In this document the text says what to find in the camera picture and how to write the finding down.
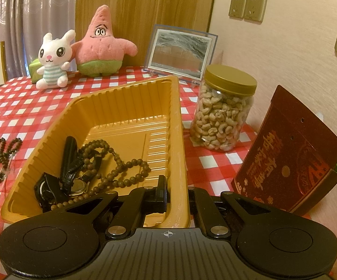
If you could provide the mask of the orange plastic tray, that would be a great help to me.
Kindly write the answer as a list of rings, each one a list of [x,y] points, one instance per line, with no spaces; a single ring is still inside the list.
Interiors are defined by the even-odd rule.
[[[147,227],[186,228],[190,223],[178,79],[153,78],[82,95],[69,103],[33,150],[6,197],[1,217],[15,223],[42,213],[33,187],[43,173],[58,176],[68,136],[78,145],[105,140],[124,161],[149,164],[141,187],[167,179],[164,214],[145,218]]]

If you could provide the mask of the dark red paper bag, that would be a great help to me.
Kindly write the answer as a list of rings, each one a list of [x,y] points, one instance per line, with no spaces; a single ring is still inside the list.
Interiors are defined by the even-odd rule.
[[[232,181],[240,195],[303,216],[337,184],[337,135],[284,87]]]

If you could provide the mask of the cashew jar with gold lid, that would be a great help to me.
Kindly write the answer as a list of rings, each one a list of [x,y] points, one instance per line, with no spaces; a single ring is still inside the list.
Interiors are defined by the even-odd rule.
[[[212,151],[233,149],[256,88],[256,79],[244,71],[221,64],[207,66],[190,126],[192,140]]]

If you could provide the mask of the framed sand picture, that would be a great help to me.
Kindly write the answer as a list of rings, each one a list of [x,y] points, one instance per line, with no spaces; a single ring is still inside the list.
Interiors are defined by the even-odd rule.
[[[217,40],[217,35],[208,32],[156,24],[145,56],[144,71],[175,75],[199,84],[213,59]]]

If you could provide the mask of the pink starfish plush toy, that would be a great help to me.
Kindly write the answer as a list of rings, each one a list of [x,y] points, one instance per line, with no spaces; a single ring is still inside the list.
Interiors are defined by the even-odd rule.
[[[89,77],[112,75],[121,68],[126,54],[138,53],[133,42],[113,36],[111,13],[105,4],[97,8],[84,38],[71,48],[77,70]]]

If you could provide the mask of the red white checkered tablecloth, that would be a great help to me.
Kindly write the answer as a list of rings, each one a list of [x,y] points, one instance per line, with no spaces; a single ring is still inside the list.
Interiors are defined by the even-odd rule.
[[[14,157],[9,178],[0,183],[0,208],[22,165],[71,99],[103,88],[142,81],[150,78],[150,74],[139,67],[126,67],[111,77],[87,78],[79,73],[71,74],[70,77],[72,80],[64,90],[38,91],[28,77],[13,78],[0,88],[0,138],[7,141],[20,138],[23,141],[20,151]],[[249,125],[244,125],[239,142],[228,154],[193,145],[189,138],[189,126],[197,96],[197,86],[181,82],[187,180],[189,185],[204,188],[211,195],[219,195],[222,191],[231,190],[231,182],[246,157],[256,132]],[[7,223],[0,217],[0,233],[6,227]],[[4,277],[5,271],[0,264],[0,279]]]

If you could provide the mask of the green box behind bunny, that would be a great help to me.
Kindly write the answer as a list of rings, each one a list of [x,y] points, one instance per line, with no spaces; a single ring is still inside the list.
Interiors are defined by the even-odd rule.
[[[33,84],[36,84],[37,81],[39,81],[42,78],[42,75],[37,73],[37,70],[41,66],[42,66],[42,64],[40,63],[38,58],[33,60],[28,66],[29,74],[30,74],[30,77],[31,77],[31,82]]]

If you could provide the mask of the white bunny plush toy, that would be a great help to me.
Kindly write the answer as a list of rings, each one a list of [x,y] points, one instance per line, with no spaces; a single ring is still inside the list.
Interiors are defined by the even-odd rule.
[[[67,31],[62,38],[53,39],[50,32],[43,36],[39,50],[39,61],[42,66],[37,70],[42,78],[36,83],[38,90],[67,86],[67,70],[72,56],[71,41],[75,36],[74,30]]]

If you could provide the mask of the wooden wardrobe panel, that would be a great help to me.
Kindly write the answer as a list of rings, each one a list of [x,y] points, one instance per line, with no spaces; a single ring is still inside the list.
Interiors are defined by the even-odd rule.
[[[126,56],[125,66],[144,65],[153,27],[156,24],[206,32],[214,0],[76,0],[75,32],[81,40],[99,6],[110,8],[113,35],[138,47],[134,57]]]

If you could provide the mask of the grey curtain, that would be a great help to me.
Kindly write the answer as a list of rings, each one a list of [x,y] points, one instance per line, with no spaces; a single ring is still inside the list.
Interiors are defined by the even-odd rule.
[[[0,41],[8,78],[28,75],[47,33],[60,38],[75,28],[76,0],[0,0]]]

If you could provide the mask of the double gold wall socket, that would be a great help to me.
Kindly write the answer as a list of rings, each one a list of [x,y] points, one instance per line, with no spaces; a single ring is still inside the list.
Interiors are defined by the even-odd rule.
[[[267,0],[231,0],[229,17],[262,22]]]

